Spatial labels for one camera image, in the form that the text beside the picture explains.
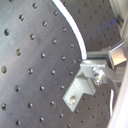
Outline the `white gripper finger edge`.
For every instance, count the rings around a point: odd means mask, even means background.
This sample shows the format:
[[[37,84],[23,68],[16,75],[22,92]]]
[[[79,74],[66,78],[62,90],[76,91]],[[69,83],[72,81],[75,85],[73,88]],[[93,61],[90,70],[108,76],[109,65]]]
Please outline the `white gripper finger edge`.
[[[114,113],[107,128],[128,128],[128,69],[125,71]]]

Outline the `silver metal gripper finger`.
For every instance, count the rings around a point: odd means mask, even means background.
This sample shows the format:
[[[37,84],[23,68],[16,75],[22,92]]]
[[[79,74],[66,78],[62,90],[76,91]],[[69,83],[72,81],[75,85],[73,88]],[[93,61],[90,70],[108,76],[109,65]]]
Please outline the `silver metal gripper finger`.
[[[95,73],[101,78],[108,78],[115,82],[123,80],[123,69],[115,70],[114,67],[128,60],[128,41],[121,40],[113,47],[87,53],[89,60],[95,60],[97,68]]]

